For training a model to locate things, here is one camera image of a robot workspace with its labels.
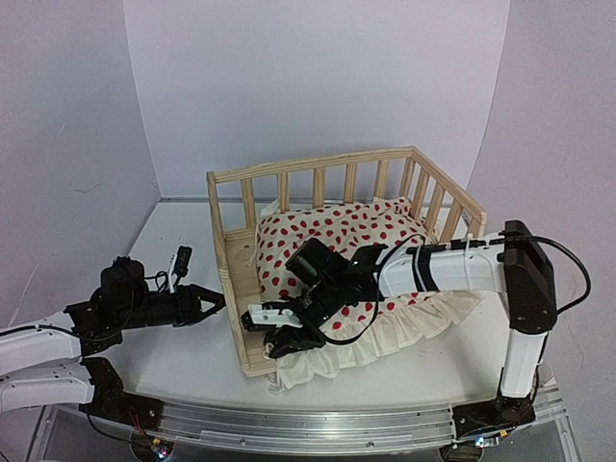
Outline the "strawberry print ruffled mattress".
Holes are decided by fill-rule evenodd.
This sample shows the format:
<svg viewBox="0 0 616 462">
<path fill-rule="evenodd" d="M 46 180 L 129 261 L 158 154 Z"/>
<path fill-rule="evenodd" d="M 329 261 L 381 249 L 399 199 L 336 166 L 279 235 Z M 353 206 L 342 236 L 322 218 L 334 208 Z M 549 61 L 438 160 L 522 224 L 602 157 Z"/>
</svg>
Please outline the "strawberry print ruffled mattress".
<svg viewBox="0 0 616 462">
<path fill-rule="evenodd" d="M 284 265 L 309 238 L 317 238 L 331 250 L 350 258 L 364 245 L 412 246 L 436 242 L 420 219 L 410 214 L 407 197 L 362 204 L 326 205 L 312 210 L 263 214 L 256 231 L 256 264 L 261 299 L 274 301 L 298 296 L 304 283 Z M 369 365 L 421 339 L 431 339 L 458 325 L 481 301 L 468 291 L 412 293 L 384 301 L 363 301 L 342 308 L 322 327 L 327 336 L 344 340 L 360 338 L 351 345 L 326 345 L 286 355 L 276 360 L 269 389 L 278 394 L 317 376 L 335 378 L 343 369 Z"/>
</svg>

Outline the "wooden pet bed frame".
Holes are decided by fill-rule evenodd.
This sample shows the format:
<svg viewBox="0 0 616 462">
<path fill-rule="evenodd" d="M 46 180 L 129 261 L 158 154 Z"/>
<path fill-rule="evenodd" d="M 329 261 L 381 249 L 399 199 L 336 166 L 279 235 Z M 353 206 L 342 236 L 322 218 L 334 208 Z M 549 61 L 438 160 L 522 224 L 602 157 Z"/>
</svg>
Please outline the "wooden pet bed frame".
<svg viewBox="0 0 616 462">
<path fill-rule="evenodd" d="M 218 276 L 240 366 L 246 376 L 266 375 L 276 370 L 274 361 L 265 355 L 264 333 L 247 332 L 241 324 L 241 316 L 248 304 L 260 299 L 257 269 L 250 259 L 255 250 L 258 224 L 255 179 L 271 177 L 275 180 L 278 207 L 287 212 L 296 201 L 291 193 L 291 176 L 294 173 L 311 175 L 311 202 L 318 207 L 326 201 L 326 175 L 334 167 L 340 167 L 345 172 L 343 202 L 351 203 L 358 199 L 358 172 L 361 165 L 369 163 L 375 165 L 372 194 L 376 198 L 386 198 L 393 162 L 400 164 L 397 172 L 399 185 L 395 194 L 410 198 L 412 217 L 422 219 L 428 230 L 440 240 L 450 240 L 460 229 L 466 229 L 476 237 L 484 234 L 487 224 L 484 208 L 415 146 L 306 157 L 207 172 Z M 244 222 L 235 228 L 224 225 L 218 197 L 219 186 L 227 183 L 237 183 L 241 187 Z"/>
</svg>

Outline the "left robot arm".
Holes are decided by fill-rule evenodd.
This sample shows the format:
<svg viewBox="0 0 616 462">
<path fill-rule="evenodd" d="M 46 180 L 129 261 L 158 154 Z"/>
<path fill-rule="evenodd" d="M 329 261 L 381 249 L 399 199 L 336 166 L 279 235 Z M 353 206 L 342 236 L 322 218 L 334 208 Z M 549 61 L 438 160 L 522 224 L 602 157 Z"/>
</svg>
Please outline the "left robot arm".
<svg viewBox="0 0 616 462">
<path fill-rule="evenodd" d="M 225 306 L 222 294 L 201 286 L 166 283 L 153 291 L 150 280 L 141 262 L 118 257 L 102 270 L 90 299 L 2 329 L 2 411 L 72 403 L 122 419 L 129 399 L 101 352 L 121 344 L 126 330 L 192 326 Z"/>
</svg>

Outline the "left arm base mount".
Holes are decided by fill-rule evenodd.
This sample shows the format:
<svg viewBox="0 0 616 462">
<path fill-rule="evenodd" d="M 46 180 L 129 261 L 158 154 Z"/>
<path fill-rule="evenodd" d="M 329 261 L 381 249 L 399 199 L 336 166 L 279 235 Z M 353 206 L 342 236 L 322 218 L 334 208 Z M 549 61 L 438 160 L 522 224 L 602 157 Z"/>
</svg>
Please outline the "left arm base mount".
<svg viewBox="0 0 616 462">
<path fill-rule="evenodd" d="M 81 365 L 90 374 L 94 387 L 92 401 L 81 404 L 81 412 L 119 424 L 138 424 L 142 430 L 159 428 L 164 407 L 161 400 L 126 392 L 122 379 L 106 358 L 86 358 Z"/>
</svg>

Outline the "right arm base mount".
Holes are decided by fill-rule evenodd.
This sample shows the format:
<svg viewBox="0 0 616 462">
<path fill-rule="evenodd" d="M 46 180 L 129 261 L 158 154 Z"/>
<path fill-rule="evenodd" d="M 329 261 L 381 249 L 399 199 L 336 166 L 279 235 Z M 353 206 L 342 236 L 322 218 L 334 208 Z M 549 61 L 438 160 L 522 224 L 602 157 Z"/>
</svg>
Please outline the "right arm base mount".
<svg viewBox="0 0 616 462">
<path fill-rule="evenodd" d="M 452 407 L 452 441 L 466 443 L 477 438 L 510 433 L 525 424 L 535 421 L 534 401 L 537 385 L 531 387 L 524 398 L 509 398 L 501 393 L 489 400 Z"/>
</svg>

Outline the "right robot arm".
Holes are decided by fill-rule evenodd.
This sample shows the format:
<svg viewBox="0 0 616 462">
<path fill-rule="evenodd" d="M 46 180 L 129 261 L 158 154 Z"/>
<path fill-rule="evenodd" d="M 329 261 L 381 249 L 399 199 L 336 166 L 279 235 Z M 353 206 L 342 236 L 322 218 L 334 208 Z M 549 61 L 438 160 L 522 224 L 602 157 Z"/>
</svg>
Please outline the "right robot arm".
<svg viewBox="0 0 616 462">
<path fill-rule="evenodd" d="M 544 344 L 559 315 L 581 304 L 591 290 L 558 306 L 554 269 L 544 246 L 570 259 L 584 281 L 586 266 L 569 248 L 532 234 L 519 220 L 509 220 L 499 234 L 453 240 L 444 244 L 362 246 L 349 257 L 316 238 L 303 244 L 285 267 L 305 288 L 295 297 L 252 305 L 252 320 L 293 330 L 276 340 L 275 356 L 334 344 L 321 326 L 346 306 L 378 303 L 412 293 L 488 291 L 505 295 L 509 340 L 500 377 L 500 393 L 490 398 L 484 417 L 505 426 L 520 414 L 530 394 Z"/>
</svg>

